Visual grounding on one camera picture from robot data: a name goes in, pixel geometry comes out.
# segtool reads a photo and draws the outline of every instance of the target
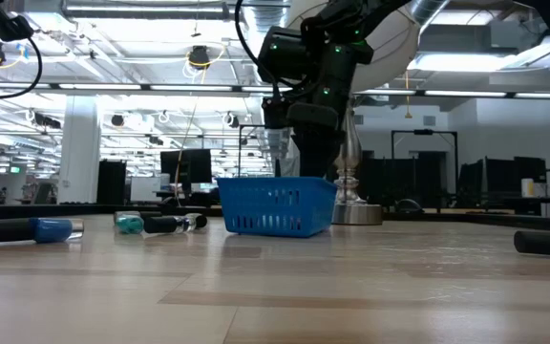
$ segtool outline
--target wood grain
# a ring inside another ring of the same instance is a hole
[[[516,229],[385,223],[309,239],[116,234],[0,246],[0,344],[550,343],[550,258]]]

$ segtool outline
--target ceiling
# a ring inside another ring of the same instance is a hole
[[[231,20],[235,1],[22,3],[24,8],[12,4],[15,7],[9,10],[24,12],[38,30],[34,39],[44,55],[44,84],[263,84],[236,35]],[[245,36],[255,54],[268,28],[286,22],[290,3],[245,1]],[[165,11],[164,6],[196,10]],[[550,37],[541,35],[545,29],[535,12],[510,1],[452,1],[422,33],[408,74],[386,87],[550,91]],[[213,62],[204,73],[188,64],[187,54],[194,46],[207,47]],[[32,81],[36,72],[33,51],[18,43],[6,43],[3,50],[7,59],[3,67],[9,68],[0,69],[0,82]],[[0,100],[0,131],[8,132],[0,135],[0,167],[11,161],[24,162],[32,173],[44,178],[57,172],[62,134],[49,130],[50,135],[40,135],[44,128],[32,124],[31,119],[42,114],[64,125],[66,93],[71,91],[38,90]],[[208,97],[120,91],[97,97],[104,116],[102,158],[128,161],[133,175],[158,171],[159,151],[182,145],[213,149],[215,173],[232,175],[239,155],[239,129],[226,124],[229,116],[237,117],[241,124],[264,123],[260,94]],[[379,106],[395,107],[406,98],[379,101]],[[414,98],[412,104],[448,111],[458,101]],[[125,122],[133,125],[115,127],[113,116],[124,116]],[[264,130],[249,134],[250,130],[244,131],[248,142],[242,152],[242,171],[245,175],[272,174],[272,159],[286,152],[288,134]],[[183,142],[186,131],[189,138]],[[151,144],[146,133],[161,138],[163,145]]]

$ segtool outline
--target black monitor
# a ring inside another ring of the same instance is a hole
[[[519,177],[533,179],[534,183],[546,183],[546,160],[540,158],[515,157]]]
[[[521,193],[521,178],[516,161],[485,158],[488,192]]]
[[[160,172],[171,176],[175,182],[180,151],[160,152]],[[189,149],[181,153],[180,183],[211,183],[211,151],[209,149]]]
[[[483,160],[463,164],[457,183],[458,193],[480,195],[483,191]]]

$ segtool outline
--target blue basket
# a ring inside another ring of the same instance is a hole
[[[307,238],[330,227],[336,186],[320,178],[218,179],[229,232]]]

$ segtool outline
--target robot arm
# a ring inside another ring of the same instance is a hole
[[[392,12],[410,0],[331,0],[300,30],[273,27],[258,60],[263,79],[297,80],[291,91],[263,102],[267,128],[294,128],[301,152],[301,175],[322,177],[345,137],[341,124],[348,109],[358,64],[370,64],[366,38]]]
[[[22,15],[9,18],[0,6],[0,39],[4,42],[12,42],[27,39],[33,36],[33,29]]]

